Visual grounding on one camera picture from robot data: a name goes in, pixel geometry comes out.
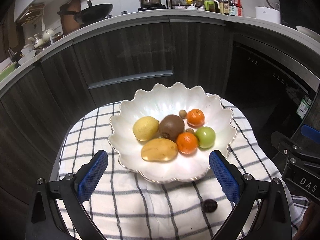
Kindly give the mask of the person hand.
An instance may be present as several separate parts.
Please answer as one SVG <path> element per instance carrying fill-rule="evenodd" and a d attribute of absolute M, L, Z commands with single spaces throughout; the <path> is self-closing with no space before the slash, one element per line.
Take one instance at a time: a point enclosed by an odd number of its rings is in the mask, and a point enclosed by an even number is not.
<path fill-rule="evenodd" d="M 292 239 L 319 239 L 319 205 L 311 202 Z"/>

